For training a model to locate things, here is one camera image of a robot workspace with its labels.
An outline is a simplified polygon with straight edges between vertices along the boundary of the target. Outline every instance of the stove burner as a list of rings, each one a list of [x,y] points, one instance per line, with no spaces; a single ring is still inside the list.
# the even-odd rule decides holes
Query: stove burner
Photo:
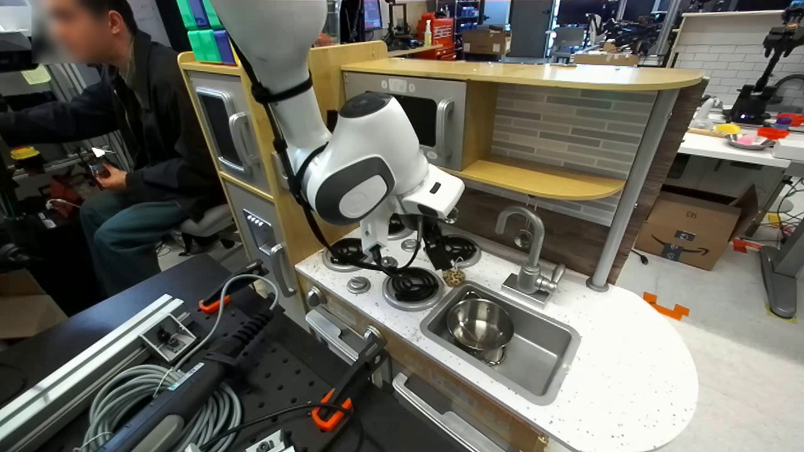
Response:
[[[399,270],[391,271],[385,285],[385,299],[405,311],[429,310],[438,301],[441,285],[426,270]]]
[[[361,251],[360,240],[342,240],[331,245],[333,255],[323,255],[323,267],[333,271],[355,271],[348,262],[369,262],[369,257]]]
[[[389,223],[387,223],[387,240],[399,241],[399,240],[405,240],[405,237],[409,237],[409,235],[411,235],[411,228],[407,226],[407,222],[395,215],[395,216],[389,218]]]
[[[458,270],[467,270],[474,267],[480,262],[480,248],[474,241],[463,240],[463,237],[441,237],[439,240],[445,257],[458,267]]]

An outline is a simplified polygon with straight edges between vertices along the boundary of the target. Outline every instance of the stainless steel sink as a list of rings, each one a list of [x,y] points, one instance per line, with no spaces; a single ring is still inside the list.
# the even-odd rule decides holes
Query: stainless steel sink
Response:
[[[472,296],[485,296],[497,301],[505,315],[513,319],[513,339],[505,348],[505,358],[497,366],[485,365],[480,358],[469,355],[448,333],[448,311],[451,304]],[[493,380],[505,383],[521,397],[528,397],[534,404],[549,404],[557,394],[562,377],[570,369],[572,355],[578,349],[578,333],[557,325],[534,310],[528,310],[497,292],[490,292],[478,285],[464,285],[454,290],[429,316],[423,323],[423,333],[464,359],[478,371],[490,375]]]

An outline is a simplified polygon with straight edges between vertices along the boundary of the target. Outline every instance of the orange clamp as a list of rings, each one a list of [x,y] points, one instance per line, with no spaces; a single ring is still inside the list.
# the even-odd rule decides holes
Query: orange clamp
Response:
[[[219,315],[219,310],[222,310],[222,299],[213,299],[213,301],[198,301],[198,311],[203,311],[205,316],[213,316],[213,315]]]
[[[331,404],[331,400],[333,400],[333,390],[330,390],[330,392],[323,394],[321,404]],[[337,428],[343,423],[343,417],[351,412],[351,408],[355,408],[355,404],[351,404],[351,397],[347,397],[340,409],[315,408],[315,409],[311,409],[311,423],[315,423],[321,432],[331,432],[331,431],[337,431]]]

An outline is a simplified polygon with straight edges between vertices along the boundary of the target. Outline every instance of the play kitchen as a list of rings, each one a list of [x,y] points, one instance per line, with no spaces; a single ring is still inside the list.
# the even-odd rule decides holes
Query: play kitchen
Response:
[[[382,44],[315,49],[315,98],[294,93],[308,129],[282,138],[288,151],[331,138],[298,162],[274,151],[267,108],[250,98],[261,79],[188,56],[180,68],[249,260],[271,265],[269,237],[296,270],[298,290],[284,292],[302,306],[288,310],[294,323],[348,365],[379,336],[391,358],[382,383],[448,438],[483,452],[656,449],[685,431],[698,397],[691,355],[615,276],[700,76],[405,61]],[[333,110],[327,130],[320,119]],[[239,114],[249,129],[232,129]],[[229,119],[229,130],[209,115]],[[249,167],[245,148],[267,179],[232,167]]]
[[[612,282],[704,81],[395,58],[343,64],[342,81],[343,98],[391,93],[467,189],[441,222],[397,212],[377,248],[360,226],[302,260],[304,325],[340,358],[379,333],[397,394],[467,449],[669,446],[695,366]]]

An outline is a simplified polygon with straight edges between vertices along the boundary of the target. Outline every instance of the white countertop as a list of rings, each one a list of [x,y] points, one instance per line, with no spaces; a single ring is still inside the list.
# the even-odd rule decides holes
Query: white countertop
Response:
[[[679,438],[695,412],[698,375],[691,353],[670,319],[659,316],[634,292],[611,287],[597,294],[585,290],[585,276],[566,274],[541,311],[572,326],[581,335],[581,348],[557,397],[549,404],[533,404],[425,336],[420,325],[429,310],[399,311],[389,306],[377,294],[385,282],[382,274],[331,271],[321,255],[296,265],[298,274],[572,449],[656,449]],[[385,255],[397,257],[399,265],[409,257],[399,245],[389,245]],[[509,271],[517,271],[517,267],[483,255],[464,274],[467,282],[499,290]],[[347,282],[357,274],[371,282],[371,292],[355,296],[347,290]]]
[[[727,138],[685,134],[679,154],[738,162],[753,167],[788,168],[791,162],[804,162],[804,134],[788,134],[779,145],[769,151],[732,148]]]

